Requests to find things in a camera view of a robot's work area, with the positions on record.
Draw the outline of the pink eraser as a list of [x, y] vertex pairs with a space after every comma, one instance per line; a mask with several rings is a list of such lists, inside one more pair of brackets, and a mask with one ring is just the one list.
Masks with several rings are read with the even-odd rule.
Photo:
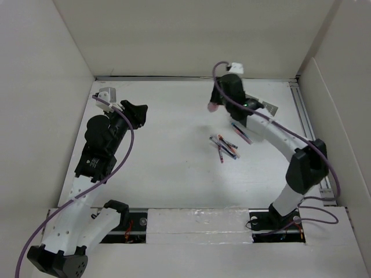
[[217, 103], [209, 102], [207, 109], [209, 112], [216, 112], [219, 108], [219, 105]]

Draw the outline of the red capped pen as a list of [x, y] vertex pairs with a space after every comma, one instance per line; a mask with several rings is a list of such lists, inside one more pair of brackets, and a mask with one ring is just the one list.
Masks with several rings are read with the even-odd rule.
[[224, 163], [224, 158], [223, 158], [221, 144], [219, 142], [218, 142], [218, 153], [219, 153], [220, 162], [223, 164]]

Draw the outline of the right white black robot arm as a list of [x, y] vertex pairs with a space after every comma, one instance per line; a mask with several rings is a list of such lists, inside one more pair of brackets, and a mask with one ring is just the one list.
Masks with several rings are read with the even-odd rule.
[[216, 77], [210, 103], [224, 106], [232, 120], [263, 137], [288, 161], [286, 185], [267, 214], [271, 229], [283, 227], [307, 192], [329, 174], [326, 144], [320, 139], [297, 138], [278, 127], [264, 104], [246, 96], [236, 74]]

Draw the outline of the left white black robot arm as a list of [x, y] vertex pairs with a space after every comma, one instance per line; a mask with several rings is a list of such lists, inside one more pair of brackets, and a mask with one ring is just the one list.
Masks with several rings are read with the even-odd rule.
[[109, 200], [94, 219], [90, 208], [103, 185], [122, 166], [115, 153], [127, 131], [144, 126], [147, 105], [123, 100], [119, 105], [98, 100], [104, 113], [86, 124], [85, 145], [75, 169], [68, 201], [50, 215], [55, 218], [50, 234], [38, 246], [30, 247], [27, 258], [41, 272], [53, 277], [81, 277], [88, 254], [113, 229], [130, 224], [129, 206]]

